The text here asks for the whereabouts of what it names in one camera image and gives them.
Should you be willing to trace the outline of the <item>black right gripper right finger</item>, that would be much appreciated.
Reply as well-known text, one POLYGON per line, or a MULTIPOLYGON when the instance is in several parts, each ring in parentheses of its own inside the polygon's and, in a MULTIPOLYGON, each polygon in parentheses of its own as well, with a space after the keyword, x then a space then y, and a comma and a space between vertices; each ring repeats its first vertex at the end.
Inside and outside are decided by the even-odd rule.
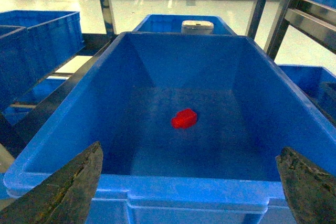
POLYGON ((296 223, 335 223, 335 176, 291 147, 281 150, 276 164, 296 223))

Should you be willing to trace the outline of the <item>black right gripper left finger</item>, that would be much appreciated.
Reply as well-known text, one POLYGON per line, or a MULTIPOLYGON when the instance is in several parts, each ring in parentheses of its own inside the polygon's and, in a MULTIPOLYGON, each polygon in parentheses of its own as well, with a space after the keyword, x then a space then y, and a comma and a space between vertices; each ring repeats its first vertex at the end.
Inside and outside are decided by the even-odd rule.
POLYGON ((1 210, 1 223, 85 223, 102 172, 96 141, 1 210))

